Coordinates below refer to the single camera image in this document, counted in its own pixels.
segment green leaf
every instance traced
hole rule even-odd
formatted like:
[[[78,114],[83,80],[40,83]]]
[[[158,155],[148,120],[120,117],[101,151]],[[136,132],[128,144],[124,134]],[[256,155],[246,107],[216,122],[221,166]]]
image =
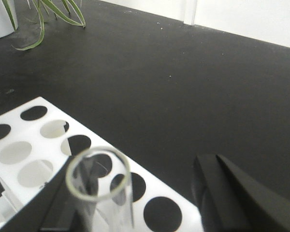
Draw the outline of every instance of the green leaf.
[[[13,14],[12,14],[11,7],[9,5],[9,2],[8,2],[8,0],[2,0],[2,3],[4,5],[4,7],[5,7],[6,12],[9,15],[9,18],[10,18],[11,24],[13,26],[13,29],[14,29],[14,31],[16,31],[15,19],[13,17]]]
[[[26,50],[35,48],[36,46],[38,46],[43,41],[43,38],[44,38],[44,18],[43,18],[43,15],[42,15],[42,12],[41,12],[41,9],[40,9],[38,3],[35,0],[32,0],[32,2],[34,4],[34,7],[37,10],[37,12],[39,14],[39,18],[40,18],[40,26],[41,26],[40,37],[37,40],[37,42],[35,42],[32,45],[29,45],[29,46],[24,47],[24,48],[16,48],[19,51],[26,51]]]
[[[61,1],[62,1],[63,5],[64,5],[64,8],[66,8],[67,12],[69,14],[71,14],[71,11],[70,11],[68,3],[67,3],[67,0],[61,0]]]
[[[48,9],[47,9],[47,7],[45,6],[44,2],[42,2],[42,6],[43,6],[43,9],[45,10],[45,12],[47,13],[47,15],[49,16]]]
[[[85,27],[86,26],[86,22],[85,22],[85,19],[83,17],[83,14],[82,14],[81,10],[78,8],[78,6],[74,2],[74,0],[67,0],[67,1],[72,6],[72,8],[75,11],[75,13],[76,13],[77,17],[79,18],[79,20],[82,22],[83,27]]]
[[[70,23],[75,26],[84,26],[81,23],[78,23],[70,18],[68,18],[52,1],[50,0],[41,0],[52,12],[54,12],[58,17],[64,20],[67,23]]]

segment striped leaf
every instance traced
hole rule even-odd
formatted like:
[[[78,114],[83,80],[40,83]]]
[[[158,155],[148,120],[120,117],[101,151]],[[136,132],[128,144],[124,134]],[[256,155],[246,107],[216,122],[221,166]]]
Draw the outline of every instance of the striped leaf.
[[[8,2],[8,0],[2,0],[2,3],[3,3],[3,5],[4,5],[4,7],[5,7],[6,12],[7,12],[8,15],[9,15],[9,19],[10,19],[10,21],[11,21],[11,24],[12,24],[12,26],[13,26],[13,29],[14,29],[14,31],[16,31],[15,19],[14,19],[14,17],[13,17],[13,14],[12,14],[11,7],[10,7],[10,5],[9,5],[9,2]]]
[[[16,48],[19,51],[26,51],[26,50],[35,48],[36,46],[38,46],[43,41],[43,38],[44,38],[44,32],[45,32],[44,31],[44,18],[43,18],[41,9],[40,9],[38,3],[36,2],[36,0],[32,0],[32,2],[34,4],[35,9],[37,10],[37,12],[39,14],[40,27],[41,27],[40,36],[39,36],[39,39],[37,40],[37,42],[35,42],[34,44],[29,45],[29,46],[24,47],[24,48]]]

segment clear glass tube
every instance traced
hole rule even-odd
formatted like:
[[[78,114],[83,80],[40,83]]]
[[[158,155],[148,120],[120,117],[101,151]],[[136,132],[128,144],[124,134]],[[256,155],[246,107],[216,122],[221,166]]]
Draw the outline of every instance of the clear glass tube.
[[[77,155],[66,184],[87,232],[133,231],[130,166],[120,151],[94,147]]]

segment black object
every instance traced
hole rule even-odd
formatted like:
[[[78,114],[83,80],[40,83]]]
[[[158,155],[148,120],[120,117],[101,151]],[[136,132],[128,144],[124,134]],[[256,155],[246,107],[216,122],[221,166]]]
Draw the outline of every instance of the black object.
[[[193,192],[206,232],[290,232],[290,201],[222,155],[199,155]]]
[[[69,157],[55,177],[27,205],[25,205],[0,232],[77,232],[81,231],[78,215],[65,185]]]

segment black table surface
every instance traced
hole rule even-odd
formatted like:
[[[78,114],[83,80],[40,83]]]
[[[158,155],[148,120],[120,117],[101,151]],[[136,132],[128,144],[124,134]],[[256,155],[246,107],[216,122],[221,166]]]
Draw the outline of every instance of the black table surface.
[[[290,200],[290,49],[101,2],[85,29],[27,1],[0,39],[0,115],[42,96],[189,201],[197,154],[219,153]]]

